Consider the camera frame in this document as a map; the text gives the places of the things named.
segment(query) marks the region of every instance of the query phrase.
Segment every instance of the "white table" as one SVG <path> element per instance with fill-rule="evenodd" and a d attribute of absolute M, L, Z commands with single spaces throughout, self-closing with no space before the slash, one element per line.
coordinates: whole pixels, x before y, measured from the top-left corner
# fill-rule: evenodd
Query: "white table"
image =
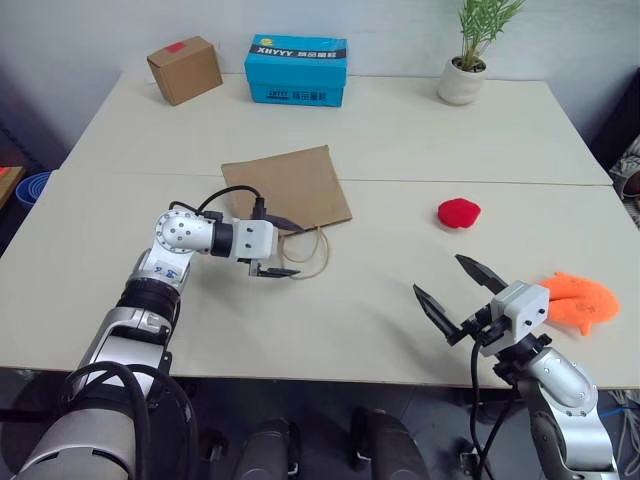
<path fill-rule="evenodd" d="M 223 186 L 215 176 L 80 170 L 52 177 L 0 259 L 0 365 L 74 369 L 168 202 L 197 203 Z M 615 320 L 590 337 L 538 333 L 600 386 L 640 386 L 640 234 L 610 187 L 342 185 L 354 218 L 326 229 L 332 258 L 315 279 L 249 278 L 245 265 L 194 257 L 173 374 L 468 385 L 471 342 L 449 347 L 411 289 L 417 282 L 462 321 L 490 298 L 454 260 L 462 253 L 507 281 L 560 270 L 607 285 L 622 304 Z M 468 231 L 434 220 L 457 196 L 484 209 Z M 291 249 L 311 243 L 294 239 Z M 481 383 L 504 386 L 492 364 L 481 361 Z"/>
<path fill-rule="evenodd" d="M 488 81 L 464 107 L 437 79 L 349 77 L 342 108 L 255 104 L 244 75 L 170 106 L 123 75 L 63 168 L 220 175 L 220 165 L 328 144 L 342 180 L 609 185 L 543 82 Z"/>

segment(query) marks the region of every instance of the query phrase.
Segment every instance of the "orange toy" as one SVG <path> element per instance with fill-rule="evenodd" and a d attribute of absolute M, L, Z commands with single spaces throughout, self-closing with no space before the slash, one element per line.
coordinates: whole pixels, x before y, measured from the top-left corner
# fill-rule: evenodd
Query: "orange toy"
<path fill-rule="evenodd" d="M 549 320 L 578 327 L 582 335 L 591 333 L 594 323 L 611 320 L 620 311 L 613 292 L 587 278 L 555 272 L 540 285 L 551 290 Z"/>

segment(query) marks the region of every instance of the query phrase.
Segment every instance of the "paper bag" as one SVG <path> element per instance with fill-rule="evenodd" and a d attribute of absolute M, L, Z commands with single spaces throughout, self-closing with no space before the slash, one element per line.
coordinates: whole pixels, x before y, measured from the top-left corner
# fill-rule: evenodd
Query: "paper bag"
<path fill-rule="evenodd" d="M 305 230 L 351 220 L 326 145 L 250 162 L 227 163 L 222 165 L 222 174 L 227 186 L 244 184 L 257 188 L 269 214 L 285 217 Z M 231 196 L 233 215 L 249 218 L 255 197 L 243 191 Z"/>

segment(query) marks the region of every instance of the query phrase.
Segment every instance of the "blue shoe box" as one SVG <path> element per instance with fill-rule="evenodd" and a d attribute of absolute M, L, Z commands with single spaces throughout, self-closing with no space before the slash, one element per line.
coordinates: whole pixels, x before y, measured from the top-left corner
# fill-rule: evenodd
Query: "blue shoe box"
<path fill-rule="evenodd" d="M 256 35 L 244 68 L 254 102 L 339 107 L 347 40 Z"/>

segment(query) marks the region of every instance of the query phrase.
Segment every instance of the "red sponge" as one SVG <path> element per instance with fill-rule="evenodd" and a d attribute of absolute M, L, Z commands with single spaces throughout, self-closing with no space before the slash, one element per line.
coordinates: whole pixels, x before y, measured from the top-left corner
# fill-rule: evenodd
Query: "red sponge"
<path fill-rule="evenodd" d="M 475 223 L 481 211 L 478 205 L 469 200 L 454 198 L 440 204 L 438 218 L 447 227 L 469 228 Z"/>

